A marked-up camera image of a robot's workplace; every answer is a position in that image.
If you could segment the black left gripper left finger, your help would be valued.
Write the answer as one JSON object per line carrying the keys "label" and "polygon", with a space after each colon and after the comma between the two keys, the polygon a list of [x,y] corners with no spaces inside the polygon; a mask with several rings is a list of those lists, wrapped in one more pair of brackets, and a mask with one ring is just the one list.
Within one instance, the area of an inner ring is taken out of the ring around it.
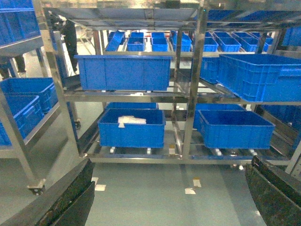
{"label": "black left gripper left finger", "polygon": [[84,226],[95,198],[94,164],[85,159],[3,226]]}

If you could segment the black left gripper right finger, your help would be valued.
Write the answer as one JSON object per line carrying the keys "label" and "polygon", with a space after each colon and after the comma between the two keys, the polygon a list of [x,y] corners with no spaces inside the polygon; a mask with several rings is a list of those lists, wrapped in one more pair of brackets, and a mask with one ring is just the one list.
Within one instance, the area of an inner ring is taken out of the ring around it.
{"label": "black left gripper right finger", "polygon": [[245,177],[252,199],[268,226],[301,224],[301,182],[255,155]]}

